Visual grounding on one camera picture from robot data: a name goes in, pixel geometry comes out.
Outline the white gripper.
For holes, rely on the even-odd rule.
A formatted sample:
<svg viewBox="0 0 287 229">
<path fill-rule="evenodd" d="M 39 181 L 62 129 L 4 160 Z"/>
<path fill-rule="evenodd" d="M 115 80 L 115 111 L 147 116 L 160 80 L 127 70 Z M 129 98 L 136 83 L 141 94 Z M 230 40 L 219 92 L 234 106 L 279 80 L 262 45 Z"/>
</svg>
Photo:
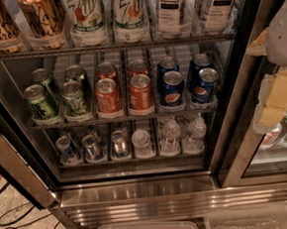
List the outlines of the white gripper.
<svg viewBox="0 0 287 229">
<path fill-rule="evenodd" d="M 252 57 L 265 57 L 279 66 L 287 66 L 287 0 L 275 17 L 245 52 Z M 282 121 L 287 111 L 287 67 L 275 74 L 265 74 L 261 81 L 252 128 L 266 134 Z"/>
</svg>

